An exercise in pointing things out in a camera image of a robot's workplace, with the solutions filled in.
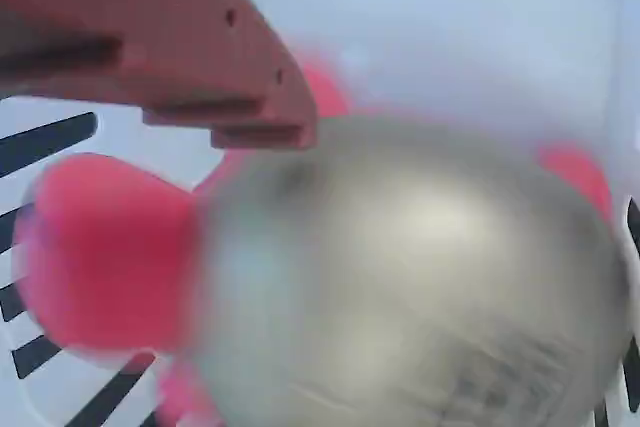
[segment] white wall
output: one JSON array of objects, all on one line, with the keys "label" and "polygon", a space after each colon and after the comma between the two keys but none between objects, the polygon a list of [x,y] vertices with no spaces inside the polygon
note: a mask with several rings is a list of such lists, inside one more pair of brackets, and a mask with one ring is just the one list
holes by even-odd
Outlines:
[{"label": "white wall", "polygon": [[617,0],[255,0],[341,59],[361,100],[514,137],[600,136]]}]

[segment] white and black striped surface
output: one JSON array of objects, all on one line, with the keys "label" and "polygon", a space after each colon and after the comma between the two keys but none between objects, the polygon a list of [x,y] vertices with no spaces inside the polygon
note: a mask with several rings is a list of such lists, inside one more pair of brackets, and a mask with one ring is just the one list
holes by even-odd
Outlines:
[{"label": "white and black striped surface", "polygon": [[206,131],[146,127],[137,109],[14,97],[0,101],[0,112],[0,423],[154,427],[165,363],[131,373],[133,355],[92,361],[47,339],[12,278],[13,224],[34,178],[71,153],[113,155],[185,188],[206,177],[221,153]]}]

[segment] blurry object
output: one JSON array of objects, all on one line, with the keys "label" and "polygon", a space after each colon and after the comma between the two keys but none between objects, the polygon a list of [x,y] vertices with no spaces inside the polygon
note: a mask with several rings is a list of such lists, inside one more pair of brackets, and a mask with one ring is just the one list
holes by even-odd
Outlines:
[{"label": "blurry object", "polygon": [[607,179],[585,152],[570,145],[542,149],[540,164],[558,174],[589,199],[607,220],[611,220],[611,193]]},{"label": "blurry object", "polygon": [[254,153],[203,207],[194,362],[226,422],[584,422],[631,338],[626,263],[585,178],[447,127],[318,133]]},{"label": "blurry object", "polygon": [[32,195],[16,277],[50,338],[89,351],[177,350],[198,245],[192,195],[95,154],[53,165]]},{"label": "blurry object", "polygon": [[251,0],[0,0],[0,91],[140,106],[217,147],[314,140],[311,92]]}]

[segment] metallic sphere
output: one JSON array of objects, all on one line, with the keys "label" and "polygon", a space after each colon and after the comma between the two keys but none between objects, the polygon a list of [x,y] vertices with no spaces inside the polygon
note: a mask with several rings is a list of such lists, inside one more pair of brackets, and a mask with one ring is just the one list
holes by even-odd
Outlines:
[{"label": "metallic sphere", "polygon": [[579,427],[631,337],[606,222],[486,139],[323,120],[207,202],[193,360],[229,427]]}]

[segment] reflective surface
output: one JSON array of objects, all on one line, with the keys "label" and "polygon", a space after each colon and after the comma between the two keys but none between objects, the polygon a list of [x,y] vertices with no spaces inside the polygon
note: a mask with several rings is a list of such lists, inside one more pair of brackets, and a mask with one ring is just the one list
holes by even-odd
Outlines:
[{"label": "reflective surface", "polygon": [[330,119],[212,200],[195,362],[229,427],[577,427],[628,345],[608,227],[483,139]]}]

